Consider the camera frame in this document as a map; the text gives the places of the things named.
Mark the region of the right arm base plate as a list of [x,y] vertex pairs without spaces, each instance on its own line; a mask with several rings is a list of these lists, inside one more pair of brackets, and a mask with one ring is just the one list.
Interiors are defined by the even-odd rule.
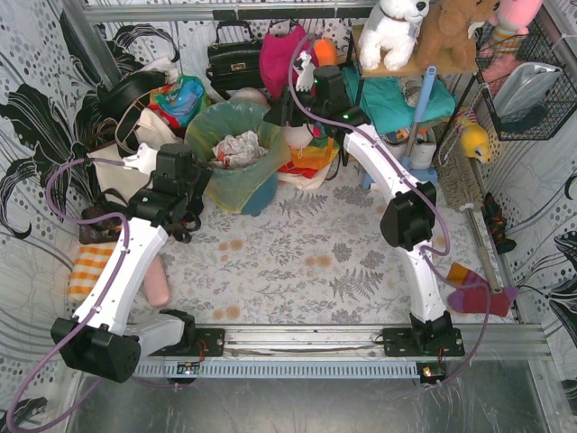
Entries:
[[465,355],[461,331],[453,328],[448,334],[434,336],[426,342],[410,327],[383,328],[380,336],[386,356],[390,357],[460,357]]

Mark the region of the teal plastic trash bin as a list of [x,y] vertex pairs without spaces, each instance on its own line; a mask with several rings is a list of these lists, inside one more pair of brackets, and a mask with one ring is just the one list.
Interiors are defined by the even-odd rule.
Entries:
[[251,195],[241,214],[257,217],[274,199],[279,185],[277,173],[273,173]]

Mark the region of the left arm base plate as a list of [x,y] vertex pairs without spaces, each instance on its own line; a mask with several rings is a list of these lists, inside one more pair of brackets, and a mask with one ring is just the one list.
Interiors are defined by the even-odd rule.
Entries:
[[224,354],[225,330],[223,328],[197,328],[188,340],[162,347],[153,357],[221,357]]

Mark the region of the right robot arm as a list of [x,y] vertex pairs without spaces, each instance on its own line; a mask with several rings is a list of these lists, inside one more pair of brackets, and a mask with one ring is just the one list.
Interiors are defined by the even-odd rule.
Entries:
[[380,231],[403,260],[411,300],[410,326],[382,334],[386,355],[463,355],[460,332],[441,297],[429,252],[438,217],[435,186],[418,181],[392,155],[368,116],[352,104],[339,68],[290,68],[279,102],[264,119],[278,126],[321,124],[383,194],[387,207]]

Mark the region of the yellow plastic trash bag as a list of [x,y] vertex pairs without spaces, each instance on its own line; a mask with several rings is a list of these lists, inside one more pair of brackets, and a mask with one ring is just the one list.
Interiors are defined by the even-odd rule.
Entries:
[[281,129],[265,122],[266,114],[261,104],[234,100],[188,124],[185,143],[213,171],[206,195],[225,212],[260,213],[276,193],[279,168],[291,161]]

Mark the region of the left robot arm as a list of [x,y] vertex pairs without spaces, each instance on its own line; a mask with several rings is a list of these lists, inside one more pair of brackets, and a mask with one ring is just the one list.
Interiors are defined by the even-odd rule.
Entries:
[[184,143],[164,144],[158,150],[143,144],[118,164],[147,175],[151,186],[139,189],[124,211],[107,214],[122,227],[109,262],[73,318],[57,318],[50,335],[53,351],[66,366],[123,383],[143,357],[165,348],[178,355],[206,355],[206,341],[197,336],[196,321],[186,312],[163,309],[134,327],[127,321],[161,247],[171,236],[187,243],[199,229],[202,195],[212,171]]

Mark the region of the light blue floor squeegee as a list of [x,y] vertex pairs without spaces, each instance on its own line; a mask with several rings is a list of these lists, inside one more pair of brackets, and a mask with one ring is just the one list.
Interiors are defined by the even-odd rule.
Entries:
[[420,182],[425,183],[430,181],[433,184],[436,184],[437,182],[437,173],[435,169],[431,167],[426,169],[413,168],[411,166],[410,156],[412,149],[417,142],[417,131],[419,123],[423,120],[423,116],[426,111],[426,106],[430,98],[430,93],[435,82],[435,76],[436,76],[436,66],[433,65],[428,66],[423,76],[423,85],[419,93],[419,98],[414,113],[414,121],[410,128],[408,144],[403,156],[400,159],[400,163],[403,166],[403,168],[411,175],[413,175],[415,178],[417,178]]

